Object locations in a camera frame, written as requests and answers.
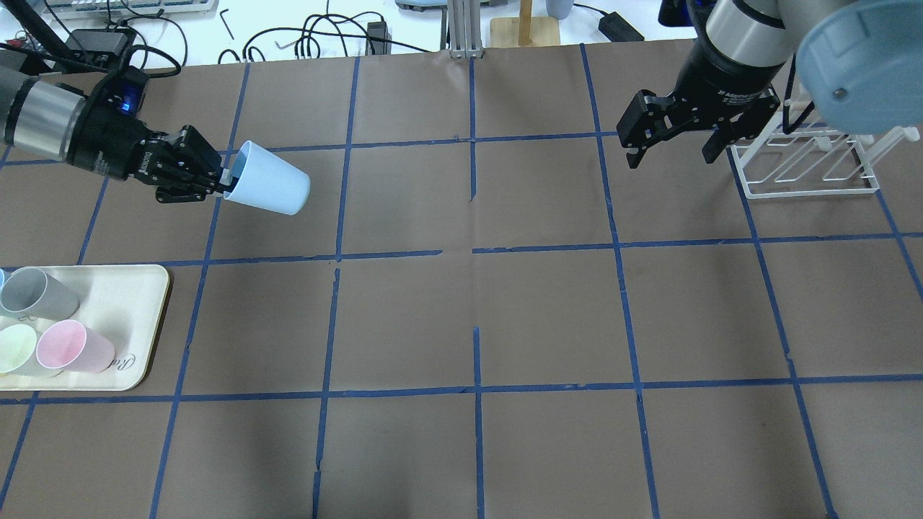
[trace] silver cylinder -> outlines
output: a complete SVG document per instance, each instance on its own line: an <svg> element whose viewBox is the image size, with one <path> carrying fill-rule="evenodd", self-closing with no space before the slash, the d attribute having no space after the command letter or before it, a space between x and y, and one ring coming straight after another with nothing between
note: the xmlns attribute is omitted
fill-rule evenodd
<svg viewBox="0 0 923 519"><path fill-rule="evenodd" d="M16 122L13 145L24 151L64 161L84 99L41 81L26 96Z"/></svg>
<svg viewBox="0 0 923 519"><path fill-rule="evenodd" d="M801 40L814 26L825 18L856 0L778 0L779 12L788 31L792 47L798 48Z"/></svg>
<svg viewBox="0 0 923 519"><path fill-rule="evenodd" d="M763 23L737 5L746 1L719 0L705 24L709 41L722 54L741 65L763 67L783 64L793 49L785 29ZM759 13L774 18L762 11Z"/></svg>

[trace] light blue cup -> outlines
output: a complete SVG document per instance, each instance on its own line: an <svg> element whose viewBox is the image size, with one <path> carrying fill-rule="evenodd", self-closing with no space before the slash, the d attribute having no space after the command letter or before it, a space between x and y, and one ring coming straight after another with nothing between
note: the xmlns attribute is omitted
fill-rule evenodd
<svg viewBox="0 0 923 519"><path fill-rule="evenodd" d="M290 216L305 207L311 193L305 172L249 140L237 153L231 176L237 184L224 199Z"/></svg>
<svg viewBox="0 0 923 519"><path fill-rule="evenodd" d="M0 269L0 289L3 288L4 283L6 283L6 280L9 279L10 275L12 275L10 272ZM9 313L0 307L0 317L16 317L16 315Z"/></svg>

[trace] power adapter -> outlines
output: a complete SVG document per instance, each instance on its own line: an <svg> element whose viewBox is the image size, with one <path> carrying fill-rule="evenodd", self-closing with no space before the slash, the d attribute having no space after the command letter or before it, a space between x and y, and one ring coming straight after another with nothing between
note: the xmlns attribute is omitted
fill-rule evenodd
<svg viewBox="0 0 923 519"><path fill-rule="evenodd" d="M599 31L611 42L643 42L644 36L618 15L609 13L599 19Z"/></svg>
<svg viewBox="0 0 923 519"><path fill-rule="evenodd" d="M388 23L384 21L370 21L366 27L368 35L372 38L380 38L382 40L390 40L391 35L388 34ZM381 55L381 54L391 54L391 44L390 42L377 42L375 40L366 40L366 55Z"/></svg>

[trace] wooden stand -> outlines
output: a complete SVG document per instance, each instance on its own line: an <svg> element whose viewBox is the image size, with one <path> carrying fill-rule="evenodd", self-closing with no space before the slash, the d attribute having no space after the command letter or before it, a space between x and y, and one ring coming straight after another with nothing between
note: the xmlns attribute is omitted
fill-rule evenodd
<svg viewBox="0 0 923 519"><path fill-rule="evenodd" d="M532 0L520 0L518 18L494 18L490 20L490 46L548 47L561 45L561 34L557 19L532 16Z"/></svg>

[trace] black cable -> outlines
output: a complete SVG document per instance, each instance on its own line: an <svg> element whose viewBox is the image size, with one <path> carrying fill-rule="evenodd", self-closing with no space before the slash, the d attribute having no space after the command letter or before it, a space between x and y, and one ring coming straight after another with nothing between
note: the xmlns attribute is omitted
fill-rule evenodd
<svg viewBox="0 0 923 519"><path fill-rule="evenodd" d="M307 32L307 35L306 35L306 36L307 36L308 38L310 38L311 36L314 35L314 28L318 25L318 23L320 23L321 20L327 20L328 22L330 22L330 23L333 25L333 29L335 29L335 30L337 31L337 34L340 35L340 44L341 44L342 47L343 47L343 55L348 56L348 55L349 55L349 50L346 49L346 38L343 36L343 31L340 30L340 26L337 24L336 21L333 20L333 17L334 17L334 16L337 16L337 17L338 17L338 16L340 16L340 15L311 15L311 16L305 18L305 24L302 26L302 30L306 30L306 29L307 29L307 22L308 22L311 18L313 18L313 17L318 17L318 19L314 20L314 23L311 24L311 29ZM301 40L299 40L299 41L303 41L304 38L305 38L305 35L303 35L302 38L301 38Z"/></svg>
<svg viewBox="0 0 923 519"><path fill-rule="evenodd" d="M273 27L270 29L264 29L254 34L253 36L250 37L249 40L246 41L246 43L244 44L244 50L246 50L256 38L262 36L263 34L268 34L270 32L275 32L277 30L293 30L295 32L302 31L300 27ZM315 31L315 34L318 36L339 36L339 34L333 34L332 32ZM343 37L345 38L365 38L365 36L362 34L343 34ZM382 42L382 43L390 43L392 45L398 45L400 47L405 47L405 48L412 49L412 50L415 50L421 53L432 52L432 51L427 51L427 49L421 49L420 47L410 45L409 43L395 42L394 40L389 40L387 38L379 38L377 36L368 36L367 39L372 42Z"/></svg>
<svg viewBox="0 0 923 519"><path fill-rule="evenodd" d="M574 7L583 7L584 9L591 9L593 11L596 11L597 13L600 13L603 16L608 16L609 14L609 13L606 13L603 9L600 9L599 7L586 6L584 4L574 4Z"/></svg>
<svg viewBox="0 0 923 519"><path fill-rule="evenodd" d="M165 21L167 23L172 23L174 27L176 27L176 29L179 30L180 36L183 37L183 62L180 64L180 66L186 66L186 62L189 59L189 40L186 39L186 32L183 30L182 27L180 27L178 23L176 23L175 21L169 18L166 18L163 15L163 9L160 9L156 15L142 15L141 13L129 7L128 4L125 2L125 0L118 0L118 1L120 4L125 6L125 9L127 9L129 13L135 15L131 18L126 18L125 21L130 21L130 20L138 19L138 18L144 18L144 19L158 19L158 20Z"/></svg>
<svg viewBox="0 0 923 519"><path fill-rule="evenodd" d="M782 133L786 135L791 135L793 131L803 125L805 120L808 119L808 115L814 111L814 101L812 101L804 109L804 112L798 116L798 119L795 119L795 124L788 124L788 102L792 99L792 87L795 86L795 58L796 56L793 54L792 65L788 68L788 82L785 84L785 100L782 102Z"/></svg>
<svg viewBox="0 0 923 519"><path fill-rule="evenodd" d="M119 28L130 30L136 37L141 39L141 42L143 44L145 45L148 44L148 39L144 37L144 34L141 34L137 29L128 25L127 21L122 20L121 22L116 23L115 20L113 20L112 0L106 0L106 30L113 32ZM141 60L141 66L139 66L138 68L140 68L141 70L144 70L144 67L148 64L149 56L150 56L150 53L148 52L144 53L144 59Z"/></svg>
<svg viewBox="0 0 923 519"><path fill-rule="evenodd" d="M224 49L221 54L218 54L218 65L222 63L222 58L225 54L230 54L237 60L237 63L240 63L240 55L234 49Z"/></svg>
<svg viewBox="0 0 923 519"><path fill-rule="evenodd" d="M37 52L37 51L31 51L31 50L29 50L29 49L23 49L23 48L20 48L20 47L14 47L13 45L8 45L8 44L2 43L2 42L0 42L0 49L7 49L8 51L13 51L13 52L15 52L15 53L20 53L20 54L29 54L29 55L38 56L38 57L40 57L41 59L47 59L48 61L55 61L55 62L57 62L57 63L63 63L63 64L65 64L65 65L70 65L70 66L74 66L74 67L78 67L78 68L83 68L83 69L86 70L87 72L108 72L108 70L106 70L105 68L101 68L101 67L98 67L98 66L88 65L88 64L86 64L86 63L83 63L83 62L80 62L80 61L76 61L76 60L73 60L73 59L67 59L67 58L65 58L65 57L59 57L59 56L54 56L54 55L51 55L51 54L40 53L40 52Z"/></svg>
<svg viewBox="0 0 923 519"><path fill-rule="evenodd" d="M247 50L247 52L248 52L249 54L247 54L246 59L248 59L248 60L250 60L250 61L256 61L255 59L253 59L253 51L257 51L257 52L259 53L259 57L260 57L263 61L266 61L266 56L263 54L263 51L259 50L256 46L250 47L250 48Z"/></svg>
<svg viewBox="0 0 923 519"><path fill-rule="evenodd" d="M120 72L124 72L126 69L128 69L128 63L131 61L131 56L136 51L147 51L152 54L156 54L169 61L170 65L174 66L174 69L169 72L154 72L152 74L148 74L150 78L171 78L172 76L179 75L179 73L183 71L183 66L181 66L178 61L157 47L151 47L149 45L132 45L126 49L126 51L122 54L122 58L119 60L118 70Z"/></svg>
<svg viewBox="0 0 923 519"><path fill-rule="evenodd" d="M330 22L331 24L333 24L333 28L336 29L337 35L340 36L340 43L342 44L342 47L343 47L343 55L347 55L347 56L348 56L348 55L349 55L349 51L346 49L346 39L345 39L345 36L343 35L343 31L340 30L340 27L339 27L340 24L342 24L342 23L352 23L353 25L355 25L356 27L358 27L359 30L366 36L366 41L368 42L368 30L366 30L366 28L363 27L362 24L359 23L359 22L357 22L355 19L356 19L356 18L359 18L359 17L361 17L361 16L363 16L363 15L365 15L365 14L370 14L370 13L371 13L371 14L376 14L376 15L378 15L379 17L381 17L382 20L384 20L384 16L382 16L380 13L376 13L376 12L374 12L374 11L365 11L365 12L359 13L358 15L355 15L355 16L353 16L353 17L347 17L347 16L344 16L344 15L337 15L337 14L311 15L311 16L309 16L309 17L307 17L307 18L305 19L305 23L302 25L302 29L303 29L303 30L306 30L306 29L307 29L307 23L308 23L308 21L310 21L311 18L317 17L318 19L314 21L314 23L311 25L311 29L307 31L306 36L304 36L304 35L302 36L302 38L299 40L299 42L303 42L305 37L310 38L311 36L313 36L314 30L315 30L314 28L317 26L317 24L318 24L322 19L324 19L324 20L327 20L328 22ZM301 45L302 56L304 56L304 45L303 45L302 43L299 43L299 44Z"/></svg>
<svg viewBox="0 0 923 519"><path fill-rule="evenodd" d="M52 18L54 18L54 20L58 22L58 25L61 26L61 29L63 29L64 32L67 33L67 36L70 36L71 39L74 40L74 43L77 44L77 47L80 47L80 51L83 53L83 61L86 62L87 65L89 65L90 64L90 53L87 52L87 49L83 46L83 43L80 42L80 38L74 37L74 34L70 31L70 29L67 28L67 25L65 25L64 22L61 21L61 19L57 16L57 13L54 12L54 9L52 9L52 7L48 5L48 0L42 0L42 1L45 3L45 8L48 9L48 12L52 14Z"/></svg>

